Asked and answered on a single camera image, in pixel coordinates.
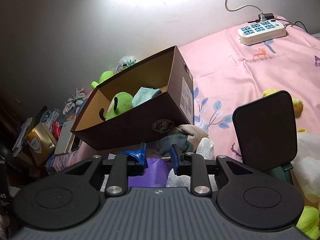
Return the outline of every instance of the small logo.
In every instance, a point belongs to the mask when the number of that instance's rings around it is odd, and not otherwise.
[[[160,189],[158,189],[158,190],[155,191],[155,194],[157,194],[157,195],[161,195],[162,193],[163,193],[163,191],[160,190]]]
[[[152,125],[153,130],[159,133],[170,132],[174,128],[174,123],[167,119],[155,121]]]
[[[30,146],[35,150],[36,153],[41,153],[41,144],[37,137],[34,137],[31,140]]]

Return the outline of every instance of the pink bedsheet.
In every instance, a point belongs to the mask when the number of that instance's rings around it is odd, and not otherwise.
[[[267,89],[302,100],[297,129],[320,135],[320,41],[288,26],[286,37],[246,46],[238,41],[239,27],[179,48],[194,78],[195,125],[209,133],[215,156],[241,161],[232,113]]]

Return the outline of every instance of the white plastic bag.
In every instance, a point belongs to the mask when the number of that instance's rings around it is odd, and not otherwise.
[[[214,153],[214,143],[209,138],[202,138],[196,154],[201,154],[205,160],[212,160]],[[212,191],[217,191],[218,187],[214,180],[214,175],[209,175],[209,181]],[[187,187],[190,190],[190,177],[187,175],[177,176],[173,169],[170,170],[166,187]]]
[[[298,153],[292,161],[299,185],[312,203],[320,201],[320,136],[297,133]]]

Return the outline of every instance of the white wall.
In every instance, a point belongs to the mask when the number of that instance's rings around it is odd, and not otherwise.
[[[320,32],[320,0],[229,0]],[[257,17],[224,0],[0,0],[0,91],[23,117],[63,108],[124,55],[145,58]],[[15,98],[21,101],[18,105]]]

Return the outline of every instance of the power strip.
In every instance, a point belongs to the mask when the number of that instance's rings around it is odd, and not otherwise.
[[[272,19],[241,27],[238,29],[238,34],[240,43],[253,45],[286,36],[287,32],[281,22]]]

